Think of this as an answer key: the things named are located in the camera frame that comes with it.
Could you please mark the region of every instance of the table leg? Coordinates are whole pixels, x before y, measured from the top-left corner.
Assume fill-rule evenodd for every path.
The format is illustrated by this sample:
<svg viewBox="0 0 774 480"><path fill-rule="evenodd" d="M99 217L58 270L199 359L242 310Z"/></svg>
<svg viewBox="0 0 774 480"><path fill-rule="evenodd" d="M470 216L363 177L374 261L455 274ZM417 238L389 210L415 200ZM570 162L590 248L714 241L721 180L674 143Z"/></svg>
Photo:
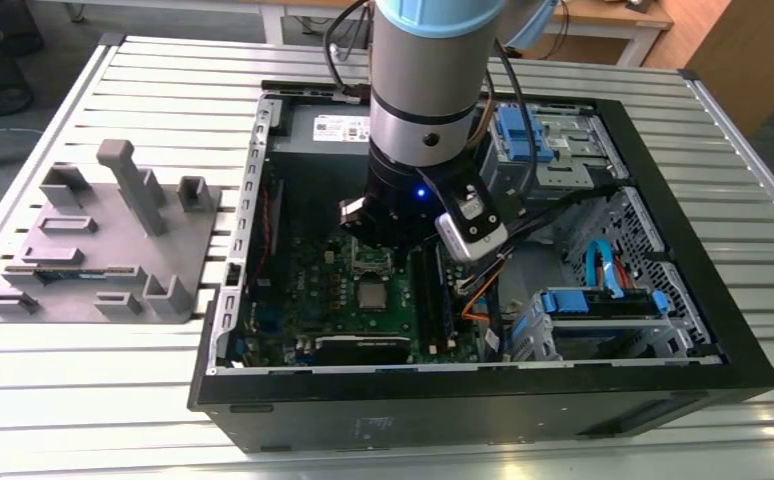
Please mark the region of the table leg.
<svg viewBox="0 0 774 480"><path fill-rule="evenodd" d="M630 39L622 56L618 59L620 67L638 67L642 65L658 35L660 29L657 28L640 28L637 30L637 35Z"/></svg>
<svg viewBox="0 0 774 480"><path fill-rule="evenodd" d="M261 4L259 14L263 17L266 43L283 45L283 16L286 15L283 5Z"/></svg>
<svg viewBox="0 0 774 480"><path fill-rule="evenodd" d="M301 17L302 20L302 33L305 35L314 35L317 32L313 29L313 19L310 17Z"/></svg>
<svg viewBox="0 0 774 480"><path fill-rule="evenodd" d="M84 3L64 3L64 9L67 10L67 15L70 15L70 21L72 23L84 22Z"/></svg>

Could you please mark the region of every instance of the blue drive bracket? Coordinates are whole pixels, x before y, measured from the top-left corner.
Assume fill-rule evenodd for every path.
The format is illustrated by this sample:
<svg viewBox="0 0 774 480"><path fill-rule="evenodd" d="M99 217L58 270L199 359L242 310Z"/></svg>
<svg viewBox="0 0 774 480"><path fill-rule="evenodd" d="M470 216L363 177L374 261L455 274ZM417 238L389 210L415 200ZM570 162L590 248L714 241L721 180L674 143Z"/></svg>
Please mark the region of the blue drive bracket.
<svg viewBox="0 0 774 480"><path fill-rule="evenodd" d="M625 291L618 286L618 279L616 278L613 247L610 242L604 238L594 238L589 242L589 248L586 249L586 285L590 287L598 286L598 278L596 275L596 257L598 256L598 252L601 252L601 258L604 260L604 285L613 291L613 298L622 298Z"/></svg>
<svg viewBox="0 0 774 480"><path fill-rule="evenodd" d="M527 323L529 323L529 320L526 318L526 315L523 315L521 317L521 320L518 320L518 323L515 323L514 328L511 329L511 335L509 336L511 342L514 342L515 339L518 338L518 335L521 334L521 332L526 328Z"/></svg>
<svg viewBox="0 0 774 480"><path fill-rule="evenodd" d="M546 313L589 313L589 301L582 290L554 290L542 293Z"/></svg>
<svg viewBox="0 0 774 480"><path fill-rule="evenodd" d="M545 125L535 118L533 110L527 109L530 114L530 123L535 132L535 146L538 151L538 161L550 163L555 160L557 155L545 143ZM503 141L509 148L509 160L515 162L527 162L533 159L530 156L530 140L521 119L521 110L518 107L501 107L499 109L499 129L503 134Z"/></svg>
<svg viewBox="0 0 774 480"><path fill-rule="evenodd" d="M672 311L672 307L669 306L669 297L660 290L654 290L654 292L652 292L652 298L654 299L657 310L660 310L662 315L666 315Z"/></svg>

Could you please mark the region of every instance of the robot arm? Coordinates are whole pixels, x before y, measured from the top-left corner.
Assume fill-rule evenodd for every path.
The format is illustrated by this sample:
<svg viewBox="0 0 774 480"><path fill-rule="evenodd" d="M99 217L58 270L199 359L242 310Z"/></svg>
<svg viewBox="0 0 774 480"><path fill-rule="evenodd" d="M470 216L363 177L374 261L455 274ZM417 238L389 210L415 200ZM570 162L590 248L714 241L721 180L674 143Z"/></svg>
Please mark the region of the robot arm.
<svg viewBox="0 0 774 480"><path fill-rule="evenodd" d="M399 257L437 234L463 262L507 239L466 148L505 6L377 0L367 187L341 213L343 228Z"/></svg>

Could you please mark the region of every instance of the motherboard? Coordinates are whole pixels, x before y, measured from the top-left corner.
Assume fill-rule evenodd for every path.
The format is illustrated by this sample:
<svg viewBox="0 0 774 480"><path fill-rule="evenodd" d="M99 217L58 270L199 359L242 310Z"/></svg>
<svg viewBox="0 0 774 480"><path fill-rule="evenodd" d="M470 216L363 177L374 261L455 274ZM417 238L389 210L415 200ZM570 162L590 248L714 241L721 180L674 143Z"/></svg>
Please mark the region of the motherboard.
<svg viewBox="0 0 774 480"><path fill-rule="evenodd" d="M250 338L239 347L249 363L478 361L475 328L461 332L453 328L439 335L449 337L446 342L434 341L431 332L442 333L443 326L430 325L430 312L418 311L417 297L426 293L414 282L415 262L398 267L393 256L390 250L371 248L345 234L325 241L295 237L283 298L253 305ZM445 261L438 268L445 281L439 306L443 315L453 316L447 297L466 267Z"/></svg>

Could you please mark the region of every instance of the aluminum table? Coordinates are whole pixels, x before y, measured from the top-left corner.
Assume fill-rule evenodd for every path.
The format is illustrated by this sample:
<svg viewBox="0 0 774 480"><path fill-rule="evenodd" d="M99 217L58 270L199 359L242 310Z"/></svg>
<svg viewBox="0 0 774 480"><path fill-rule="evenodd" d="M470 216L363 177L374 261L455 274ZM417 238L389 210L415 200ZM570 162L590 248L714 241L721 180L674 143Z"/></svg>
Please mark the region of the aluminum table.
<svg viewBox="0 0 774 480"><path fill-rule="evenodd" d="M355 54L341 66L349 81L366 78L366 62ZM774 365L774 178L704 86L662 70L530 61L515 69L529 93L624 102ZM509 91L502 66L491 71ZM322 52L143 37L99 46L0 204L0 272L44 203L48 166L112 181L95 152L126 138L159 182L201 175L225 187L202 280L221 283L265 79L327 82ZM202 290L181 326L0 325L0 474L774 478L774 391L632 439L246 455L186 409L210 296Z"/></svg>

